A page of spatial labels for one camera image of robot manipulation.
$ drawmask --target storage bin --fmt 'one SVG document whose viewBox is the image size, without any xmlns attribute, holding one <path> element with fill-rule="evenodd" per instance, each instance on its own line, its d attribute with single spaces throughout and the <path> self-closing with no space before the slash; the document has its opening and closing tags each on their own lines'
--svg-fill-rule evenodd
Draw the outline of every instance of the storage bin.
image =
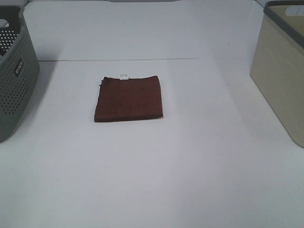
<svg viewBox="0 0 304 228">
<path fill-rule="evenodd" d="M 295 143 L 304 147 L 304 1 L 270 1 L 250 71 Z"/>
<path fill-rule="evenodd" d="M 23 17 L 23 7 L 0 6 L 0 141 L 11 135 L 31 97 L 39 63 Z"/>
</svg>

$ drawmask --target white label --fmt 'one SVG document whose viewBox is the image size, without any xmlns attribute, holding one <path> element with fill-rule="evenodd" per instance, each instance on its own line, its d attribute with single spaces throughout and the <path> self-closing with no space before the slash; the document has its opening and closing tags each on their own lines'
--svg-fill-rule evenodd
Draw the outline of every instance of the white label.
<svg viewBox="0 0 304 228">
<path fill-rule="evenodd" d="M 120 80 L 129 80 L 129 76 L 127 74 L 121 74 Z"/>
</svg>

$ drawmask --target brown towel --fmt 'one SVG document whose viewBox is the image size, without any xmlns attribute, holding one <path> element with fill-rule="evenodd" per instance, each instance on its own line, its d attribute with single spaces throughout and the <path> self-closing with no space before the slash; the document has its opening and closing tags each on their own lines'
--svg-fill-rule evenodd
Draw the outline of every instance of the brown towel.
<svg viewBox="0 0 304 228">
<path fill-rule="evenodd" d="M 157 76 L 119 80 L 105 77 L 100 85 L 95 122 L 147 120 L 163 117 Z"/>
</svg>

